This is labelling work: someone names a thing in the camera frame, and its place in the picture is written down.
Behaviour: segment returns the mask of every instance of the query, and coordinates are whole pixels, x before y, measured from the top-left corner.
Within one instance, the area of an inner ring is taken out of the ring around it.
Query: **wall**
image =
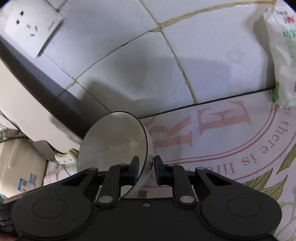
[[[57,99],[92,122],[110,111],[141,118],[274,86],[262,16],[272,0],[49,0],[65,22],[36,59],[4,33],[13,1],[1,36],[61,87],[40,79]]]

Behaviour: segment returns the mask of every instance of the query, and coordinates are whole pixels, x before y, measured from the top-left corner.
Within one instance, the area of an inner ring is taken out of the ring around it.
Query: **leaf pattern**
[[[260,191],[265,187],[266,183],[268,182],[272,174],[272,171],[273,169],[270,169],[268,172],[262,174],[261,176],[254,178],[250,181],[247,181],[243,184],[246,185],[247,187]]]
[[[281,164],[277,174],[280,173],[282,170],[289,168],[296,157],[296,144],[292,147],[286,158],[284,159],[283,163]]]
[[[260,192],[263,192],[270,197],[272,197],[274,200],[278,200],[279,197],[281,196],[281,193],[283,192],[283,187],[288,179],[288,175],[282,180],[280,183],[273,185],[269,188],[264,188]]]

